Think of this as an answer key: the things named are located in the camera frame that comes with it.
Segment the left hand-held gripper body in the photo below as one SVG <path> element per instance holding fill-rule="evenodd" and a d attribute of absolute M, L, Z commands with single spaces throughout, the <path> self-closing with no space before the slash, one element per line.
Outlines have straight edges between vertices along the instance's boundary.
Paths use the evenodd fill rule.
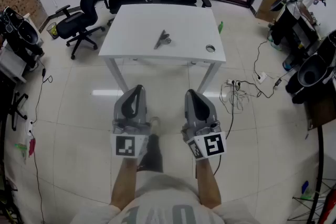
<path fill-rule="evenodd" d="M 123 116 L 121 106 L 127 97 L 136 87 L 124 93 L 115 103 L 112 134 L 110 135 L 111 148 L 114 156 L 123 158 L 139 158 L 145 152 L 146 145 L 150 136 L 150 124 L 147 120 L 146 91 L 145 91 L 145 111 L 136 116 Z M 136 110 L 136 100 L 132 108 Z"/>

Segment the black chair base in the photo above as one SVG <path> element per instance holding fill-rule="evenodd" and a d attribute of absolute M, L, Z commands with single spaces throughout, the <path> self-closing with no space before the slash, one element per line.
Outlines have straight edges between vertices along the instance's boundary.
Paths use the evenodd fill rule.
<path fill-rule="evenodd" d="M 9 115 L 11 116 L 11 128 L 13 131 L 16 131 L 17 127 L 17 119 L 18 117 L 22 118 L 23 120 L 27 120 L 27 115 L 23 115 L 20 112 L 19 105 L 24 100 L 27 101 L 29 96 L 26 93 L 20 95 L 19 92 L 16 92 L 13 96 L 12 103 L 9 108 Z"/>

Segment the grey metal tool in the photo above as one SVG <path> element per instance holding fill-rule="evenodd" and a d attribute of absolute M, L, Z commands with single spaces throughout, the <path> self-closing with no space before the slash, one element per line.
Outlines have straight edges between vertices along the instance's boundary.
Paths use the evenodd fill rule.
<path fill-rule="evenodd" d="M 170 34 L 163 30 L 154 46 L 154 49 L 158 49 L 161 45 L 168 45 L 171 43 Z"/>

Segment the red frame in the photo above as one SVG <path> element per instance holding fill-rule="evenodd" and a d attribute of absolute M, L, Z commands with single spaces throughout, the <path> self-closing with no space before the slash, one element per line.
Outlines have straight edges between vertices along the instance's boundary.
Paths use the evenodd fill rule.
<path fill-rule="evenodd" d="M 332 189 L 325 201 L 324 201 L 324 206 L 322 209 L 322 213 L 320 215 L 320 218 L 317 222 L 317 224 L 324 224 L 325 221 L 327 220 L 329 214 L 331 213 L 332 209 L 335 207 L 336 205 L 336 189 Z"/>

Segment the black office chair with headrest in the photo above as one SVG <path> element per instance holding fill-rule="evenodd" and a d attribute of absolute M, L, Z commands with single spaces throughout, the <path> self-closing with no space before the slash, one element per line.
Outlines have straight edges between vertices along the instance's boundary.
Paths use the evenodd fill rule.
<path fill-rule="evenodd" d="M 93 45 L 93 49 L 97 50 L 98 45 L 89 38 L 89 36 L 97 30 L 105 31 L 105 28 L 102 26 L 88 30 L 89 26 L 93 26 L 97 20 L 98 15 L 95 9 L 95 4 L 97 0 L 81 0 L 80 8 L 81 11 L 74 14 L 70 14 L 68 11 L 69 5 L 66 5 L 56 12 L 63 12 L 66 15 L 66 18 L 63 19 L 56 25 L 56 31 L 59 37 L 65 39 L 66 46 L 70 46 L 70 43 L 75 41 L 76 44 L 71 53 L 71 59 L 75 59 L 75 53 L 80 43 L 85 40 Z"/>

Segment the person's right forearm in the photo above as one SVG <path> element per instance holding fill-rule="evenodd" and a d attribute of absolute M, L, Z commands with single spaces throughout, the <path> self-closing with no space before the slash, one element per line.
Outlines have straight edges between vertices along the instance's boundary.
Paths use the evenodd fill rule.
<path fill-rule="evenodd" d="M 210 209 L 221 205 L 221 194 L 208 159 L 196 162 L 196 176 L 201 204 Z"/>

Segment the blue and green bottle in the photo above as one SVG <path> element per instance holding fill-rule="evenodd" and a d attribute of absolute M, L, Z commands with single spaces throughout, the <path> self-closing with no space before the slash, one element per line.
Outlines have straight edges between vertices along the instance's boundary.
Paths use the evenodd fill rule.
<path fill-rule="evenodd" d="M 309 181 L 306 180 L 301 187 L 301 199 L 310 199 L 311 198 L 311 189 L 309 188 Z"/>

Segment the person's dark trouser leg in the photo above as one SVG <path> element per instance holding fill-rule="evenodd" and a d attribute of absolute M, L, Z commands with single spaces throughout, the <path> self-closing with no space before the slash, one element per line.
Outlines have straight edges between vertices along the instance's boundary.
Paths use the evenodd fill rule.
<path fill-rule="evenodd" d="M 146 146 L 146 153 L 142 157 L 138 165 L 137 172 L 150 171 L 150 172 L 163 172 L 162 154 L 159 144 L 159 136 L 151 134 Z"/>

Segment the green plastic item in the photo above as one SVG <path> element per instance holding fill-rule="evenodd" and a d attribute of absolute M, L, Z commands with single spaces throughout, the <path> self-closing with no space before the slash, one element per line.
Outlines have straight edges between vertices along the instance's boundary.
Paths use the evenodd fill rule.
<path fill-rule="evenodd" d="M 27 146 L 25 144 L 17 143 L 15 147 L 20 151 L 23 159 L 26 159 Z"/>

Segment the person's left forearm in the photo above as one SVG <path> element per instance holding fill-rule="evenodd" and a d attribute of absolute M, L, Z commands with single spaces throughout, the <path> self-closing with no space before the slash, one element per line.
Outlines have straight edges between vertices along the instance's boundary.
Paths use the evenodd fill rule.
<path fill-rule="evenodd" d="M 123 210 L 135 199 L 137 167 L 136 159 L 123 159 L 113 186 L 110 205 Z"/>

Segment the person's white printed shirt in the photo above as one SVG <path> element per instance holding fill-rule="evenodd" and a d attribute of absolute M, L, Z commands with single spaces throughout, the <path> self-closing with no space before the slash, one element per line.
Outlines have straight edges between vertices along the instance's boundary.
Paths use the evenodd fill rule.
<path fill-rule="evenodd" d="M 137 174 L 135 199 L 124 209 L 85 208 L 70 224 L 260 224 L 241 202 L 209 209 L 198 197 L 195 179 L 157 172 Z"/>

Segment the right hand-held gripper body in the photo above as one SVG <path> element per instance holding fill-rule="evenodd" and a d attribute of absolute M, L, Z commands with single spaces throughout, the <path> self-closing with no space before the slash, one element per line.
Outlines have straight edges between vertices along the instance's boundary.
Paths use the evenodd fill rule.
<path fill-rule="evenodd" d="M 210 114 L 207 121 L 195 117 L 192 100 L 194 94 L 205 100 L 209 106 Z M 185 94 L 184 107 L 186 123 L 181 133 L 195 159 L 199 161 L 226 153 L 225 132 L 221 130 L 213 103 L 203 94 L 189 89 Z"/>

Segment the mesh waste bin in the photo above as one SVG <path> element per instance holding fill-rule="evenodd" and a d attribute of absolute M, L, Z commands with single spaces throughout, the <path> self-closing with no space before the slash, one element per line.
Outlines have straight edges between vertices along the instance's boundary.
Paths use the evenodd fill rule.
<path fill-rule="evenodd" d="M 47 27 L 47 32 L 50 34 L 50 36 L 53 38 L 53 39 L 57 39 L 59 37 L 58 33 L 57 33 L 57 23 L 56 22 L 53 22 L 51 23 L 48 27 Z"/>

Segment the brown cardboard sheet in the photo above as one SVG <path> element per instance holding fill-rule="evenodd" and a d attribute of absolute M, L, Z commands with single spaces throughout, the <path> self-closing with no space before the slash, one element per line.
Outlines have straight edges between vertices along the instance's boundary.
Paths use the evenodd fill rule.
<path fill-rule="evenodd" d="M 256 11 L 255 17 L 261 20 L 264 20 L 269 23 L 273 23 L 275 19 L 278 17 L 280 14 L 280 11 L 272 12 L 270 10 L 271 5 L 275 2 L 276 0 L 262 0 L 261 5 Z"/>

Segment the white side desk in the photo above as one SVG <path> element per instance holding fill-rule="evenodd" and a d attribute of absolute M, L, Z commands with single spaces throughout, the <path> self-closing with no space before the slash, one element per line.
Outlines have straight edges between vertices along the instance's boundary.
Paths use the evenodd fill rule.
<path fill-rule="evenodd" d="M 0 50 L 0 71 L 13 81 L 26 83 L 26 79 L 23 77 L 26 66 L 26 62 L 14 53 L 5 40 Z"/>

